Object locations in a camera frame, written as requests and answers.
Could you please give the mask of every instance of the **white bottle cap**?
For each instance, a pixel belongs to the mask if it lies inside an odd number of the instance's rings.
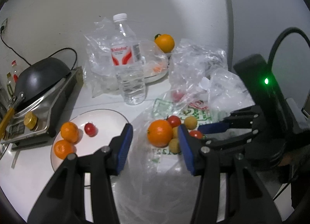
[[[113,16],[113,21],[114,22],[120,22],[127,20],[127,14],[116,14]]]

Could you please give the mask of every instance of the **electrical outlet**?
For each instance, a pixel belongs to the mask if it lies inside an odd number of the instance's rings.
[[[6,30],[7,28],[7,18],[4,20],[4,22],[2,22],[2,25],[1,26],[4,26],[4,29],[2,31],[2,33],[4,33],[4,31]]]

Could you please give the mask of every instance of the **wall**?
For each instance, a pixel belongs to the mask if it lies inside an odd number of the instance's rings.
[[[279,34],[298,27],[310,37],[310,12],[303,0],[232,0],[234,18],[233,64],[260,53],[268,59]],[[292,97],[301,109],[310,89],[310,50],[298,34],[281,43],[273,73],[284,96]]]
[[[158,33],[168,33],[176,43],[186,37],[227,51],[226,4],[226,0],[9,0],[0,11],[0,22],[8,17],[3,38],[30,63],[62,47],[73,47],[82,65],[86,58],[83,34],[94,29],[94,22],[120,12],[128,13],[129,25],[138,37],[153,39]],[[72,52],[59,57],[72,65]],[[14,59],[27,67],[0,43],[3,83]]]

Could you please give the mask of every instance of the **blue rubber pad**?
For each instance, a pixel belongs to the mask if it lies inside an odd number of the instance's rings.
[[[133,128],[132,125],[130,124],[117,155],[117,167],[116,167],[117,174],[119,174],[124,169],[132,137],[133,137]]]
[[[200,125],[198,127],[198,130],[202,134],[221,133],[221,132],[227,131],[228,129],[229,129],[229,123],[224,123],[224,122],[205,124],[205,125]]]
[[[192,175],[195,174],[195,166],[194,166],[194,155],[192,153],[192,150],[187,142],[186,136],[182,130],[182,127],[179,126],[178,127],[178,139],[179,139],[179,143],[180,143],[180,147],[181,147],[181,151],[184,157],[184,161],[187,167],[187,170],[190,171],[190,173]]]

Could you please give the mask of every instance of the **wooden handle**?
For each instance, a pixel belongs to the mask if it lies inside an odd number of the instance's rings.
[[[5,114],[3,120],[0,123],[0,137],[3,136],[3,133],[5,132],[11,118],[14,116],[15,114],[15,110],[11,107],[9,108],[9,110],[7,111],[7,113]]]

